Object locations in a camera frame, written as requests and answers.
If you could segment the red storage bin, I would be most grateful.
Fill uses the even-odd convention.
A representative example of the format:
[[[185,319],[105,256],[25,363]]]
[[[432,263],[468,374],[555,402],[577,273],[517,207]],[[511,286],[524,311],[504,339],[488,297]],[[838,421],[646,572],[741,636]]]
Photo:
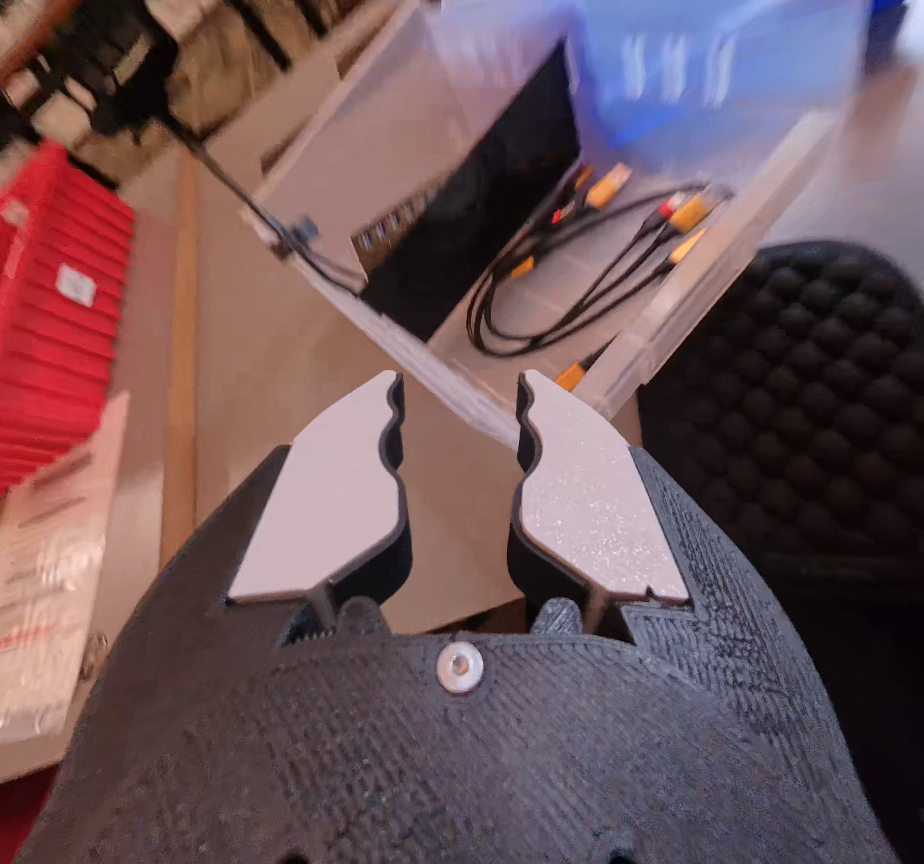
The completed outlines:
[[[43,142],[2,188],[1,489],[85,442],[105,407],[135,216]]]

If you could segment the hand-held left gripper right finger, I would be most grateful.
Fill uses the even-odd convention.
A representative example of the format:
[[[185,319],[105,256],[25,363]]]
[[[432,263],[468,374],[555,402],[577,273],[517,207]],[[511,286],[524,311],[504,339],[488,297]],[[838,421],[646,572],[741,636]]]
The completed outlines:
[[[592,407],[535,370],[520,373],[507,565],[535,604],[581,608],[689,601],[633,447]]]

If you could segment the black forearm pad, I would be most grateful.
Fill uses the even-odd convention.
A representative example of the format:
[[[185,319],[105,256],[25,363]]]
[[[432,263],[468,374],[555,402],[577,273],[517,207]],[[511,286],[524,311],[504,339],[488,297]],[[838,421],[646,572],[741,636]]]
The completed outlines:
[[[646,451],[764,575],[922,592],[922,295],[882,254],[760,249],[637,397]]]

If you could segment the red tote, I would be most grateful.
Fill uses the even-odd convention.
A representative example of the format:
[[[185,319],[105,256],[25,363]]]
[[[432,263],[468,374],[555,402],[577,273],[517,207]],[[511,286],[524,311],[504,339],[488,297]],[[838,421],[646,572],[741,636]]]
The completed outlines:
[[[11,863],[26,841],[58,773],[58,766],[1,785],[1,863]]]

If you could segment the clear plastic bin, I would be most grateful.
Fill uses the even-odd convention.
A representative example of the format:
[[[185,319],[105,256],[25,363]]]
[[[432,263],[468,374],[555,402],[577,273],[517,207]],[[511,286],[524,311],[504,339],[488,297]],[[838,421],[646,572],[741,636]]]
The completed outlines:
[[[564,41],[579,158],[599,174],[631,167],[624,200],[688,182],[733,191],[673,272],[557,348],[498,360],[468,342],[469,288],[418,337],[303,261],[292,268],[399,370],[508,446],[517,374],[552,376],[613,335],[578,390],[611,418],[704,319],[805,183],[859,79],[870,3],[405,0],[257,200],[283,223],[315,223],[319,254],[364,287],[352,236],[445,182]]]

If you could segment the white printed paper sheet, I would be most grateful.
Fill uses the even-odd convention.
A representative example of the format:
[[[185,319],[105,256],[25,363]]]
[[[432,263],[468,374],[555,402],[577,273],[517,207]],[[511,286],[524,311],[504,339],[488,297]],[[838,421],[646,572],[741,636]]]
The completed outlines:
[[[98,429],[11,488],[1,525],[1,745],[52,735],[85,663],[130,393]]]

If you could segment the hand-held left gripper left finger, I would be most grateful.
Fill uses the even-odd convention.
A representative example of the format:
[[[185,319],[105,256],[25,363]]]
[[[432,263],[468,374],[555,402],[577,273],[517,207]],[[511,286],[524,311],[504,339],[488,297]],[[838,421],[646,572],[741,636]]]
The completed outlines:
[[[323,410],[287,448],[227,592],[235,604],[310,599],[383,604],[412,565],[399,475],[403,376],[384,371]]]

